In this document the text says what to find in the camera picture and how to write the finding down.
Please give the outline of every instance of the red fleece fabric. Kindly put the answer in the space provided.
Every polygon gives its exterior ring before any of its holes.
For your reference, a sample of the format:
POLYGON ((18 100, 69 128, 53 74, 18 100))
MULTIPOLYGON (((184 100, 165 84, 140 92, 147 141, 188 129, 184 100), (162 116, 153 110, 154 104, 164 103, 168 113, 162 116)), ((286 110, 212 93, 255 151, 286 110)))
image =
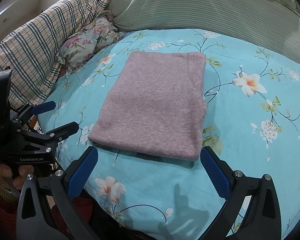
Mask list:
MULTIPOLYGON (((77 197, 73 199, 73 203, 85 221, 89 223, 92 217, 94 200, 92 198, 77 197)), ((2 225, 14 239, 16 239, 17 207, 18 203, 9 204, 0 196, 0 225, 2 225)), ((57 206, 54 205, 51 211, 59 231, 69 236, 70 234, 67 232, 66 224, 64 223, 57 206)))

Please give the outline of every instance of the blue gripper pad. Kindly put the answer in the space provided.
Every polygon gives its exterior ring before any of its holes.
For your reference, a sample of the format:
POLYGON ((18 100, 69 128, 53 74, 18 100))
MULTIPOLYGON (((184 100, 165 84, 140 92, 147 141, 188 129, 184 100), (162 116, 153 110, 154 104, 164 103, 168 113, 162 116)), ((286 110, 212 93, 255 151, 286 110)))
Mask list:
POLYGON ((95 147, 89 146, 86 151, 90 152, 84 160, 79 159, 81 163, 68 181, 68 197, 70 200, 80 195, 98 161, 98 150, 95 147))
POLYGON ((55 108, 56 108, 56 103, 54 101, 49 101, 49 102, 43 103, 41 105, 34 106, 31 109, 31 114, 38 115, 38 114, 42 114, 42 113, 51 111, 55 108))
POLYGON ((230 182, 217 164, 214 157, 211 156, 210 152, 205 147, 201 149, 200 161, 212 184, 214 185, 219 197, 228 200, 231 195, 230 182))

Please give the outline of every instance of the bed sheet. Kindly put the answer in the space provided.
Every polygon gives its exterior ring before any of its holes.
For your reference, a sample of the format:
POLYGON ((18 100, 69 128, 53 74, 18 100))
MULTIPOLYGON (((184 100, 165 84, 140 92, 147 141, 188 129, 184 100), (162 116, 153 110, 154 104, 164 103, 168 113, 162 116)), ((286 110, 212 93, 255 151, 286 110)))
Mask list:
MULTIPOLYGON (((106 95, 136 50, 206 54, 203 146, 246 176, 272 176, 284 238, 300 218, 300 65, 236 38, 200 29, 132 32, 62 77, 47 99, 57 103, 56 110, 39 116, 44 132, 79 123, 78 133, 59 144, 62 168, 90 145, 87 137, 106 95)), ((125 227, 159 240, 195 240, 224 203, 199 160, 98 151, 85 189, 125 227)), ((248 203, 247 197, 241 215, 248 203)), ((238 218, 230 234, 239 223, 238 218)))

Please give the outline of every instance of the silver bolt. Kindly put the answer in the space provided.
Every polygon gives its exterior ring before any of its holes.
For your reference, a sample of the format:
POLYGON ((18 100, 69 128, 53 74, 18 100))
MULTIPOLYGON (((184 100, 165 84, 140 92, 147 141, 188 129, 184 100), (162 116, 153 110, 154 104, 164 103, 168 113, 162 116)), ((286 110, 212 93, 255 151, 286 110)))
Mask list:
POLYGON ((26 179, 27 179, 27 180, 33 179, 33 174, 28 174, 27 177, 26 177, 26 179))
POLYGON ((62 175, 63 175, 63 170, 57 170, 57 171, 55 172, 55 175, 56 175, 57 177, 62 176, 62 175))
POLYGON ((243 176, 242 171, 235 171, 234 174, 239 178, 243 176))
POLYGON ((265 174, 265 179, 266 180, 271 180, 271 176, 269 174, 265 174))

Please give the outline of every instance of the folded pink garment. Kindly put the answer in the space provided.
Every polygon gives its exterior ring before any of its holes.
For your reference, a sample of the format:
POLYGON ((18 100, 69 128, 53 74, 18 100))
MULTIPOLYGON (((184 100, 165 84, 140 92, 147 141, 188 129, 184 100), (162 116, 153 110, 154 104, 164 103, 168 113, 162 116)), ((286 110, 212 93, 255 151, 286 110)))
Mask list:
POLYGON ((197 160, 202 145, 206 57, 132 52, 88 138, 99 146, 197 160))

